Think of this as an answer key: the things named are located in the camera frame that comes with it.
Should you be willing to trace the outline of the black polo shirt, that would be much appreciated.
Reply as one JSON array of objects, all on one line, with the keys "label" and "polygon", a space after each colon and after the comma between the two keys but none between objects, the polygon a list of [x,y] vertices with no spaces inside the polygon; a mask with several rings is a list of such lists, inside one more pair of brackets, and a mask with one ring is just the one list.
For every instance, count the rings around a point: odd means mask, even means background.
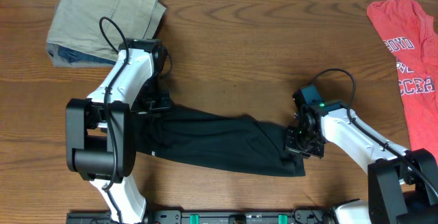
[{"label": "black polo shirt", "polygon": [[138,152],[211,169],[303,177],[302,158],[284,150],[286,128],[249,115],[219,116],[180,105],[133,119]]}]

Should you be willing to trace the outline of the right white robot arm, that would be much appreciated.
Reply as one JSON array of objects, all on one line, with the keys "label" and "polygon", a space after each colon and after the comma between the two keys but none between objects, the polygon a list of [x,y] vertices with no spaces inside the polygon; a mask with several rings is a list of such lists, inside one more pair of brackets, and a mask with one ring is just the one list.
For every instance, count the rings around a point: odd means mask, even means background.
[{"label": "right white robot arm", "polygon": [[288,127],[286,152],[322,158],[333,143],[368,177],[368,200],[331,208],[325,223],[436,223],[437,162],[425,149],[411,151],[364,123],[341,102],[305,103]]}]

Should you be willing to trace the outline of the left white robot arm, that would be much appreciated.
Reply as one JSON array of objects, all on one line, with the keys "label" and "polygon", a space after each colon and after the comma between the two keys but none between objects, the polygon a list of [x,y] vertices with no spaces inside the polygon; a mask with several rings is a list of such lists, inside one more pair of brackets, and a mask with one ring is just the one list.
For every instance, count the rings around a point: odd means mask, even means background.
[{"label": "left white robot arm", "polygon": [[170,109],[159,79],[168,50],[157,39],[128,39],[116,64],[85,99],[66,105],[68,169],[90,182],[109,211],[70,213],[67,223],[146,223],[147,200],[131,174],[136,160],[134,120],[153,119]]}]

